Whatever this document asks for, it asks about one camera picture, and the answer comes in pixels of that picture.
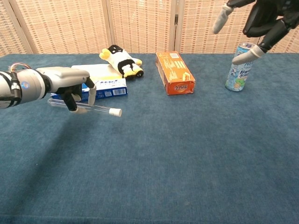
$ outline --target blue table cloth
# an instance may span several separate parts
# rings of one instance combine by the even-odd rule
[[[193,94],[167,96],[154,54],[128,95],[74,115],[50,98],[0,110],[0,223],[299,223],[299,55],[267,54],[242,92],[231,54],[181,54]],[[32,68],[97,54],[8,55]]]

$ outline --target orange box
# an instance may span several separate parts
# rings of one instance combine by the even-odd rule
[[[156,66],[167,95],[194,92],[195,78],[177,51],[157,52]]]

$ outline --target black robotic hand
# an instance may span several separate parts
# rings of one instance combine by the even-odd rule
[[[265,37],[250,51],[235,57],[233,64],[248,63],[260,58],[299,25],[299,0],[229,0],[214,23],[213,33],[220,32],[235,8],[253,2],[256,3],[243,33],[247,37]]]

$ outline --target test tube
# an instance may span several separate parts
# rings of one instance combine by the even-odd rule
[[[66,104],[63,100],[60,99],[48,99],[48,103],[51,106],[57,106],[62,108],[67,108]],[[112,108],[112,107],[105,107],[105,106],[98,106],[98,105],[89,105],[76,102],[77,107],[84,108],[87,112],[98,112],[98,113],[105,113],[110,114],[113,116],[121,117],[122,110],[119,108]]]

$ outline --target penguin doll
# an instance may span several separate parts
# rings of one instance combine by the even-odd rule
[[[132,58],[125,49],[115,44],[103,49],[99,57],[111,64],[124,78],[143,76],[143,69],[140,67],[142,61]]]

